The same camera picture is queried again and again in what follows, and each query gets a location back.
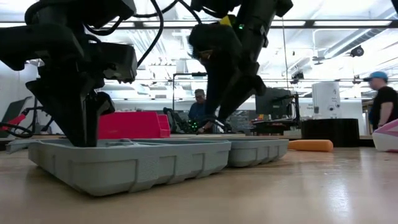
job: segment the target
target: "wooden table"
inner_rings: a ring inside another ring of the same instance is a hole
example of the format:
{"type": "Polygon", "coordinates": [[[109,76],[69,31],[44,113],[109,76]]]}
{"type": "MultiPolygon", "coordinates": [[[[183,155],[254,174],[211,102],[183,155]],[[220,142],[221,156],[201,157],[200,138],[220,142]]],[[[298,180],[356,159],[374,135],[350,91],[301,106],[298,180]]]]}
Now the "wooden table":
{"type": "Polygon", "coordinates": [[[0,152],[4,224],[393,224],[398,154],[288,152],[279,162],[136,194],[91,198],[0,152]]]}

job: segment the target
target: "black robotic arm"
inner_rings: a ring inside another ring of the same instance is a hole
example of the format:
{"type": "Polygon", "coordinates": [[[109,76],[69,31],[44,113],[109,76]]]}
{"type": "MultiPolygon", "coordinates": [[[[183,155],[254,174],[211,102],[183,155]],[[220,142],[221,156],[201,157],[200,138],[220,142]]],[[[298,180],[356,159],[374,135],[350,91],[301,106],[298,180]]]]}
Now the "black robotic arm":
{"type": "Polygon", "coordinates": [[[266,86],[257,75],[260,51],[267,47],[267,34],[275,15],[283,17],[291,0],[193,0],[196,11],[226,18],[227,23],[199,24],[189,37],[193,55],[208,74],[206,114],[211,119],[217,107],[221,122],[251,95],[262,95],[266,86]],[[236,6],[238,15],[227,16],[236,6]]]}
{"type": "Polygon", "coordinates": [[[119,24],[135,10],[133,0],[40,0],[26,11],[26,26],[0,29],[6,65],[19,71],[27,60],[44,62],[40,78],[26,87],[75,146],[96,146],[99,116],[114,111],[109,95],[95,89],[104,78],[131,83],[137,70],[133,47],[100,42],[85,28],[99,29],[116,17],[119,24]]]}

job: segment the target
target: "orange object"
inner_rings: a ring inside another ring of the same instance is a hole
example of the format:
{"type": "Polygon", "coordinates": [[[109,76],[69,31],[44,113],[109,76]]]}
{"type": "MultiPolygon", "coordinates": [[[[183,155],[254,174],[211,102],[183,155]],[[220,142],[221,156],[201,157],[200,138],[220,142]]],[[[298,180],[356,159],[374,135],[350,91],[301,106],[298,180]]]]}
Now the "orange object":
{"type": "Polygon", "coordinates": [[[333,152],[333,143],[330,140],[295,140],[290,141],[289,149],[311,152],[333,152]]]}

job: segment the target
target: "blue cap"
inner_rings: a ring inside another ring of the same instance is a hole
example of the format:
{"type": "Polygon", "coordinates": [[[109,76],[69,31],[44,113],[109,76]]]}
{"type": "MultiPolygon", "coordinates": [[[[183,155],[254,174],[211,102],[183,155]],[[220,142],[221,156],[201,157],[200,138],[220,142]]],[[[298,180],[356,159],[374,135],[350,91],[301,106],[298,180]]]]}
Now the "blue cap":
{"type": "Polygon", "coordinates": [[[388,76],[387,76],[387,73],[385,73],[385,72],[373,72],[373,73],[371,73],[371,75],[369,77],[364,78],[363,80],[365,82],[370,82],[370,81],[372,81],[373,78],[382,78],[386,82],[388,81],[388,76]]]}

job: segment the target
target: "yellow label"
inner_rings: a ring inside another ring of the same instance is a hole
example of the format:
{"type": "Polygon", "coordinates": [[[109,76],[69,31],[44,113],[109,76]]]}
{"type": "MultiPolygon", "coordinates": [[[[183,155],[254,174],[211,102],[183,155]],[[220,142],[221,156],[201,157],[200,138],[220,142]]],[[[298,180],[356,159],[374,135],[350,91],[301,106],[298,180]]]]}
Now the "yellow label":
{"type": "Polygon", "coordinates": [[[231,21],[230,21],[230,19],[229,19],[229,16],[225,16],[224,18],[222,18],[222,19],[220,20],[220,24],[222,24],[222,25],[227,25],[227,26],[232,26],[232,25],[231,25],[231,21]]]}

